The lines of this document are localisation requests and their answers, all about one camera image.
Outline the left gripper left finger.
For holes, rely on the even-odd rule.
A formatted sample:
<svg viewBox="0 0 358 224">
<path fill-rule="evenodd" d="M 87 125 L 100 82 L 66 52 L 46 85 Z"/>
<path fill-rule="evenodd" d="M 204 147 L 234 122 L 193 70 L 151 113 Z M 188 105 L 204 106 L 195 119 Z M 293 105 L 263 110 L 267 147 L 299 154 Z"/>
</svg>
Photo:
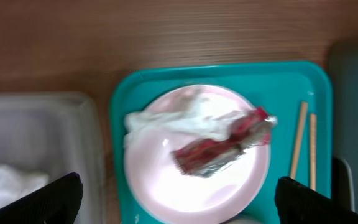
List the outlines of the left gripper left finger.
<svg viewBox="0 0 358 224">
<path fill-rule="evenodd" d="M 82 198 L 80 175 L 72 172 L 0 208 L 0 224 L 74 224 Z"/>
</svg>

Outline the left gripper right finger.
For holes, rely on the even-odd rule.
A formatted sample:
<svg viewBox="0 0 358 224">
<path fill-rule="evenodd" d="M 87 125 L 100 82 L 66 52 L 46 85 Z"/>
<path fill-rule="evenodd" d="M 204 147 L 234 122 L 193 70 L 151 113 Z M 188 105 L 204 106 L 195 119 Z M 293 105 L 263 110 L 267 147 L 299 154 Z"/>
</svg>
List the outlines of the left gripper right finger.
<svg viewBox="0 0 358 224">
<path fill-rule="evenodd" d="M 281 224 L 358 224 L 358 214 L 289 177 L 279 178 L 274 201 Z"/>
</svg>

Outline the red foil snack wrapper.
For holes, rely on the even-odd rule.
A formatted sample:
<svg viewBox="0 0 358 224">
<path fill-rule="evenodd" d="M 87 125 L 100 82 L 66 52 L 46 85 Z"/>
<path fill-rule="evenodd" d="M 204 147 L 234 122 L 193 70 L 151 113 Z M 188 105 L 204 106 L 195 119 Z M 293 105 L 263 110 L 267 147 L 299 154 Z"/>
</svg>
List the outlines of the red foil snack wrapper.
<svg viewBox="0 0 358 224">
<path fill-rule="evenodd" d="M 230 124 L 226 140 L 197 140 L 171 155 L 182 174 L 208 178 L 229 167 L 246 150 L 269 145 L 277 123 L 276 117 L 258 107 Z"/>
</svg>

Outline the white napkin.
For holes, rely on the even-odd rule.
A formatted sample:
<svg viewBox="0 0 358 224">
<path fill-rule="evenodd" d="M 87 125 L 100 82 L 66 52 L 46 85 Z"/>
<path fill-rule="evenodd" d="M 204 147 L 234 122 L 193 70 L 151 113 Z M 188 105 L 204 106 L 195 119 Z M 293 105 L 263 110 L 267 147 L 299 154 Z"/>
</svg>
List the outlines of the white napkin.
<svg viewBox="0 0 358 224">
<path fill-rule="evenodd" d="M 206 92 L 206 85 L 188 86 L 187 89 L 191 91 L 189 95 L 179 93 L 173 97 L 171 102 L 175 108 L 172 111 L 155 113 L 143 110 L 128 114 L 125 117 L 128 133 L 124 137 L 124 145 L 135 144 L 150 130 L 190 134 L 215 141 L 227 140 L 229 126 L 246 113 L 225 109 L 226 100 L 222 96 L 217 101 L 213 100 L 213 94 Z"/>
</svg>

